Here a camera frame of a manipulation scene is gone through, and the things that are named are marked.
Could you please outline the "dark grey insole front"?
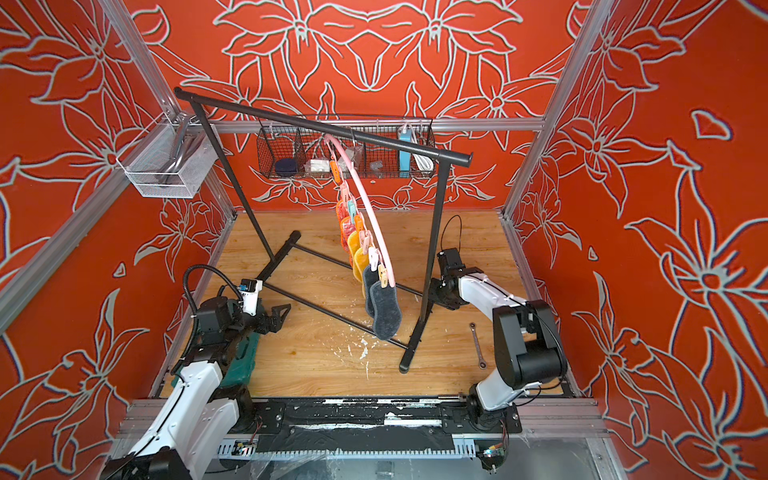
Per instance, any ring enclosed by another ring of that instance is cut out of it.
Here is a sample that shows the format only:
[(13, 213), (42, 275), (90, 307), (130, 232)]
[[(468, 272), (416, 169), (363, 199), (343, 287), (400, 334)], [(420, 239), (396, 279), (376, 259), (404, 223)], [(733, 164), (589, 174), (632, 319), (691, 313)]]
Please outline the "dark grey insole front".
[(384, 286), (378, 281), (371, 288), (371, 294), (375, 313), (373, 331), (379, 339), (390, 340), (395, 337), (402, 322), (396, 288)]

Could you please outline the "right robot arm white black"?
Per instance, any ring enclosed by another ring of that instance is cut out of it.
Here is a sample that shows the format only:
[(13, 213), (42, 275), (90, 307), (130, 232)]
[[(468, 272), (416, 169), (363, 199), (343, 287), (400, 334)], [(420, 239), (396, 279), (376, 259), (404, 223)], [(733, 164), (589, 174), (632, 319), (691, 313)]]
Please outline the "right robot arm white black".
[(452, 310), (471, 305), (492, 322), (495, 368), (469, 394), (477, 414), (505, 409), (566, 375), (568, 360), (547, 302), (515, 296), (479, 270), (432, 279), (429, 294)]

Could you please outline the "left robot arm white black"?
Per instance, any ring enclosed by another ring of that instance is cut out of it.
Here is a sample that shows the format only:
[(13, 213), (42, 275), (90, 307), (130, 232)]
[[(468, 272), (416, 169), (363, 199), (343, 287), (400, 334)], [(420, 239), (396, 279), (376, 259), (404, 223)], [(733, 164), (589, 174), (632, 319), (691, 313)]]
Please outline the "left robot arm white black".
[(202, 478), (224, 436), (254, 421), (247, 388), (222, 385), (240, 345), (254, 333), (279, 332), (290, 311), (289, 304), (266, 310), (255, 294), (244, 300), (217, 296), (198, 306), (173, 392), (129, 452), (108, 459), (100, 477)]

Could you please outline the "pink clip hanger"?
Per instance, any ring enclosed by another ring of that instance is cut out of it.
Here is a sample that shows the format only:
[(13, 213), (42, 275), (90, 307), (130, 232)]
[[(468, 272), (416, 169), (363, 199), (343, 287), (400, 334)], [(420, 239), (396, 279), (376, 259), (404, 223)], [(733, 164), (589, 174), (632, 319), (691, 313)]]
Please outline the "pink clip hanger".
[(366, 191), (366, 189), (365, 189), (365, 187), (364, 187), (364, 185), (363, 185), (363, 183), (362, 183), (362, 181), (361, 181), (361, 179), (360, 179), (360, 177), (359, 177), (359, 175), (358, 175), (358, 173), (357, 173), (357, 171), (355, 169), (355, 166), (354, 166), (352, 160), (350, 159), (350, 157), (346, 154), (346, 151), (343, 148), (342, 144), (340, 143), (340, 141), (336, 137), (334, 137), (334, 136), (332, 136), (330, 134), (325, 134), (323, 136), (323, 141), (327, 145), (330, 146), (330, 149), (331, 149), (331, 151), (333, 153), (338, 153), (339, 154), (339, 156), (341, 157), (341, 159), (343, 160), (343, 162), (347, 166), (347, 171), (350, 174), (350, 176), (351, 176), (351, 178), (352, 178), (352, 180), (353, 180), (353, 182), (354, 182), (354, 184), (355, 184), (355, 186), (356, 186), (356, 188), (358, 190), (359, 196), (360, 196), (360, 198), (361, 198), (361, 200), (363, 202), (363, 205), (365, 207), (365, 210), (366, 210), (366, 212), (368, 214), (368, 219), (369, 219), (370, 224), (371, 224), (371, 226), (373, 228), (373, 231), (374, 231), (374, 234), (375, 234), (375, 237), (376, 237), (375, 243), (376, 243), (377, 248), (378, 248), (378, 250), (380, 252), (381, 261), (384, 263), (385, 268), (387, 270), (388, 286), (396, 287), (397, 284), (396, 284), (395, 275), (394, 275), (394, 268), (393, 268), (393, 264), (392, 264), (392, 261), (391, 261), (390, 255), (389, 255), (389, 251), (388, 251), (388, 248), (387, 248), (387, 245), (386, 245), (386, 241), (384, 239), (382, 230), (380, 228), (380, 225), (379, 225), (379, 222), (378, 222), (378, 219), (377, 219), (377, 216), (376, 216), (375, 209), (373, 208), (373, 206), (371, 204), (371, 201), (369, 199), (367, 191)]

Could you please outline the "dark grey insole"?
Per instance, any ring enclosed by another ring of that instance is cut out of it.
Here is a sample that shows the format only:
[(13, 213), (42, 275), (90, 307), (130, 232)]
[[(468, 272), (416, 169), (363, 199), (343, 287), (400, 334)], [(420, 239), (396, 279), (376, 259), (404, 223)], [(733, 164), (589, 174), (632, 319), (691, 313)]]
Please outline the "dark grey insole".
[(395, 337), (402, 322), (396, 288), (384, 286), (378, 281), (371, 288), (371, 294), (375, 313), (373, 331), (379, 339), (390, 340)]
[(374, 307), (373, 298), (371, 294), (371, 288), (379, 281), (379, 276), (376, 269), (372, 269), (370, 265), (366, 266), (362, 273), (362, 287), (365, 296), (365, 309), (367, 314), (373, 318)]

